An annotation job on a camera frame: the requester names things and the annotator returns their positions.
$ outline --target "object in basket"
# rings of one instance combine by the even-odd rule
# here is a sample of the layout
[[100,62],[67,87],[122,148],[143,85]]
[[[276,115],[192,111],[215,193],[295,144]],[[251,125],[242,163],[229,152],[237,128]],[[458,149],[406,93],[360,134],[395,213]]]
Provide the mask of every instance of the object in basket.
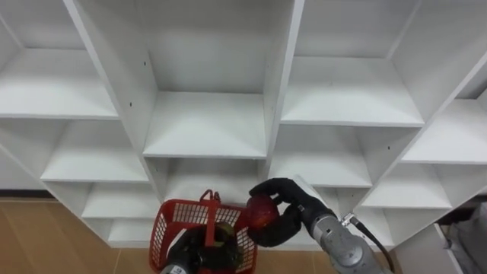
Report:
[[203,247],[199,254],[202,267],[214,271],[236,270],[244,261],[244,249],[238,246],[235,230],[226,222],[215,225],[214,246]]
[[249,228],[259,230],[279,217],[279,210],[272,198],[255,195],[247,201],[246,215]]
[[222,247],[225,242],[229,241],[232,237],[236,237],[234,227],[226,221],[220,221],[215,226],[217,229],[215,229],[214,247]]

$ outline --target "black glove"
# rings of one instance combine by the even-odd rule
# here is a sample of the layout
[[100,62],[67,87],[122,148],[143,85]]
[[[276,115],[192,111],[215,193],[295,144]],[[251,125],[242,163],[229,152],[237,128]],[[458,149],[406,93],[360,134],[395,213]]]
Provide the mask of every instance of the black glove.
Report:
[[319,199],[308,195],[293,180],[288,178],[272,178],[258,184],[249,191],[251,196],[266,194],[278,196],[276,204],[289,203],[284,214],[258,231],[249,230],[247,234],[256,244],[263,247],[275,247],[283,244],[296,235],[301,229],[301,222],[312,234],[311,226],[323,215],[334,215]]

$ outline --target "basket handle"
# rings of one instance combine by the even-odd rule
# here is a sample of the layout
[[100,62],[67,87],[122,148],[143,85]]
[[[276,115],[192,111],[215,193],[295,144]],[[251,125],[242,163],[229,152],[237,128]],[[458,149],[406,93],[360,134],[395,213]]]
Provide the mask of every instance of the basket handle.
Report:
[[216,223],[216,210],[221,203],[220,194],[213,190],[206,190],[201,198],[200,202],[205,202],[208,205],[208,223],[206,224],[206,236],[205,246],[212,247],[215,242],[215,223]]
[[207,200],[216,200],[218,202],[221,202],[221,199],[220,199],[220,193],[218,193],[217,191],[215,191],[215,193],[213,193],[213,190],[206,190],[203,195],[201,195],[201,198],[199,198],[199,201],[200,202],[203,202],[205,199],[206,196],[209,196],[209,199]]

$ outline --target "red apple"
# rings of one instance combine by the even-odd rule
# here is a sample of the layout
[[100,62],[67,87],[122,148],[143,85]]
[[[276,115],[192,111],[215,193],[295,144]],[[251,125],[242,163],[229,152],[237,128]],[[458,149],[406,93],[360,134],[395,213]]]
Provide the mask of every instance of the red apple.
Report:
[[246,214],[249,221],[249,228],[258,230],[277,219],[279,217],[279,210],[271,197],[265,194],[259,194],[251,197],[247,201]]

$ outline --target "shelving unit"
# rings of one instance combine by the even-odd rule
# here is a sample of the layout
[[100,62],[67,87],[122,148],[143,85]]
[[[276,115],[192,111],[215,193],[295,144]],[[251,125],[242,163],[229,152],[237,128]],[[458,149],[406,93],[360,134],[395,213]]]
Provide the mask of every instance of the shelving unit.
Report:
[[487,164],[486,152],[485,109],[477,100],[457,99],[419,137],[401,161],[420,164]]
[[213,189],[223,203],[242,206],[258,182],[255,161],[176,158],[169,163],[164,199],[199,200],[206,190]]
[[396,126],[424,124],[391,61],[293,59],[283,124]]
[[148,183],[119,121],[70,122],[40,179]]
[[0,0],[1,160],[110,246],[299,175],[392,249],[487,186],[487,0],[136,4]]
[[361,204],[399,209],[451,209],[432,166],[398,164]]
[[314,186],[372,186],[355,130],[350,127],[281,126],[269,177],[296,174]]
[[91,187],[82,218],[148,218],[153,219],[161,203],[149,185]]
[[145,156],[266,157],[261,94],[161,92],[156,104]]
[[118,119],[86,50],[23,49],[0,73],[0,118]]

